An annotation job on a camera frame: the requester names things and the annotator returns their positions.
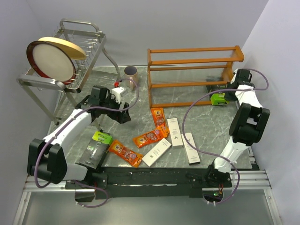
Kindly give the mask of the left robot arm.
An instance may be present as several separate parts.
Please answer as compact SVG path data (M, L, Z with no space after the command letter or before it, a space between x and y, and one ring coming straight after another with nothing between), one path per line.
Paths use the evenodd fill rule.
M76 180L82 188L93 183L93 176L88 168L80 164L70 164L66 154L75 138L95 119L107 115L119 124L131 120L129 104L124 103L121 110L121 97L125 88L112 90L93 86L91 93L79 102L71 115L51 134L43 139L33 139L29 145L27 173L35 179L58 184L63 180Z

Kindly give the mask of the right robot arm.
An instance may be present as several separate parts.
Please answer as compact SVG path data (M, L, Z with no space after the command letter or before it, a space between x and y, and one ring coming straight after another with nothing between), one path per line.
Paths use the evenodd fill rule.
M229 181L230 171L240 155L252 144L258 143L264 133L270 117L270 110L260 104L252 83L251 72L255 69L236 69L233 78L227 83L227 91L223 93L227 102L238 102L239 108L229 128L229 141L219 157L208 167L205 175L206 183L215 187Z

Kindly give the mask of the orange wooden shelf rack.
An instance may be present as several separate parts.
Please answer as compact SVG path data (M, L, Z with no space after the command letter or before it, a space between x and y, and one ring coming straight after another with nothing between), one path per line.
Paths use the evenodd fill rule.
M191 59L154 60L154 54L196 53ZM152 92L164 88L192 88L226 85L233 78L233 64L243 62L244 54L238 45L147 50L147 81L150 108L184 107L190 102L155 104Z

